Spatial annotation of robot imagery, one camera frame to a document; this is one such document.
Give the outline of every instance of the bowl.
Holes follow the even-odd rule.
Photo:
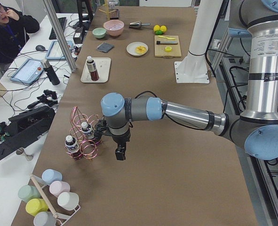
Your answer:
[[[120,20],[109,20],[103,24],[106,32],[111,36],[119,36],[124,29],[124,23]]]
[[[101,39],[105,36],[105,34],[106,34],[106,30],[102,27],[98,27],[93,30],[93,36],[95,38]]]

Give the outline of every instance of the white bottle cap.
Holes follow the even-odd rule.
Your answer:
[[[68,136],[65,137],[65,140],[66,140],[67,142],[72,142],[72,141],[73,141],[73,137],[70,136],[70,135],[68,135]]]
[[[86,121],[84,121],[82,124],[81,124],[81,127],[86,129],[88,127],[88,124]]]

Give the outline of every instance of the pink bowl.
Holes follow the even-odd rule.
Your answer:
[[[109,20],[103,24],[106,32],[111,36],[121,35],[124,29],[124,23],[120,20]]]

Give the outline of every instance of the man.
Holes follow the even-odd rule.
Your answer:
[[[0,4],[0,65],[10,64],[25,45],[25,33],[35,33],[40,24],[32,16],[24,16],[14,8]]]

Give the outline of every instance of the blue lanyard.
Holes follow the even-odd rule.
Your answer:
[[[13,34],[13,31],[11,30],[11,27],[9,25],[6,25],[6,27],[4,27],[4,29],[13,37],[13,41],[18,46],[18,50],[21,51],[21,49],[22,49],[21,44],[20,44],[19,40]]]

